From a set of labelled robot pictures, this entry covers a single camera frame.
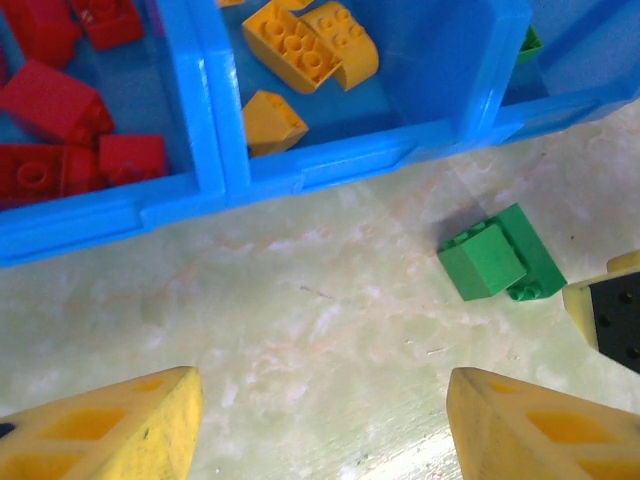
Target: curved yellow brick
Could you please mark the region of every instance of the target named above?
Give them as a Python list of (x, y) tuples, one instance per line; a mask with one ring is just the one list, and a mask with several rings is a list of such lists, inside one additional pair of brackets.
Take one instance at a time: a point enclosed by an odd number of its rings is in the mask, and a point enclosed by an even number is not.
[(339, 58), (292, 13), (267, 3), (242, 24), (253, 54), (299, 93), (313, 93), (340, 66)]
[(313, 29), (340, 58), (342, 65), (334, 74), (346, 91), (364, 82), (378, 71), (378, 49), (351, 12), (338, 2), (328, 2), (300, 19)]

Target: yellow slope brick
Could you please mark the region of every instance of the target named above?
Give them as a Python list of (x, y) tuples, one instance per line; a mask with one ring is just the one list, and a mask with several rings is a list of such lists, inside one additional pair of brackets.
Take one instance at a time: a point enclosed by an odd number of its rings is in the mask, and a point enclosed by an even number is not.
[(284, 152), (309, 131), (284, 98), (264, 90), (249, 100), (242, 116), (252, 157)]

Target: blue plastic bin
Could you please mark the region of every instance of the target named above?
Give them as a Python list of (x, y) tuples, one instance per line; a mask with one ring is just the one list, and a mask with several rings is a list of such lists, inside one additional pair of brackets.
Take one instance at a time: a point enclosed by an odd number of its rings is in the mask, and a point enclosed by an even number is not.
[[(98, 54), (83, 40), (67, 71), (101, 91), (119, 132), (164, 135), (171, 175), (0, 213), (0, 264), (560, 130), (640, 95), (640, 0), (345, 0), (380, 70), (347, 93), (330, 79), (312, 95), (249, 52), (241, 23), (265, 3), (140, 0), (144, 41)], [(516, 67), (530, 24), (544, 49)], [(0, 41), (15, 71), (23, 60), (4, 23)], [(258, 89), (285, 97), (311, 130), (249, 160), (241, 106)], [(24, 141), (0, 118), (0, 142)]]

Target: red lego brick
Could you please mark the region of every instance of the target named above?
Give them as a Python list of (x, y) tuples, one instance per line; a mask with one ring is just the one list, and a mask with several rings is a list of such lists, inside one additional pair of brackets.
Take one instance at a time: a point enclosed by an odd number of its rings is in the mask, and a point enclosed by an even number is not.
[(73, 59), (82, 29), (64, 0), (0, 0), (0, 7), (26, 59), (55, 68)]
[(108, 50), (144, 37), (140, 15), (131, 0), (70, 0), (96, 50)]
[(126, 185), (167, 174), (164, 139), (160, 135), (100, 137), (100, 170), (111, 185)]
[(107, 186), (91, 150), (62, 145), (0, 145), (0, 210)]
[(0, 92), (6, 111), (26, 132), (43, 140), (95, 148), (113, 120), (97, 90), (29, 60)]
[(4, 49), (0, 45), (0, 88), (4, 87), (9, 81), (11, 74), (9, 73), (9, 65), (7, 64), (7, 57), (4, 54)]
[(62, 196), (95, 192), (108, 187), (98, 168), (98, 155), (79, 147), (65, 147), (62, 163)]

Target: green brick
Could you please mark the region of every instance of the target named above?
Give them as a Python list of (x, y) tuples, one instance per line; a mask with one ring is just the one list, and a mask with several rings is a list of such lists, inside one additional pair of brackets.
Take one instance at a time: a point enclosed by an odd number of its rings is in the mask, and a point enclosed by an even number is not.
[(540, 50), (542, 50), (542, 42), (538, 37), (538, 34), (533, 29), (533, 27), (529, 26), (527, 30), (527, 36), (524, 39), (524, 43), (522, 47), (520, 47), (520, 53), (518, 54), (517, 64), (521, 65), (523, 63), (527, 63), (533, 57), (535, 57)]
[(517, 301), (547, 298), (567, 284), (520, 205), (512, 205), (488, 219), (487, 223), (502, 229), (520, 262), (527, 269), (527, 275), (507, 289), (511, 298)]
[(438, 258), (464, 300), (496, 295), (527, 274), (498, 225), (461, 233), (441, 246)]

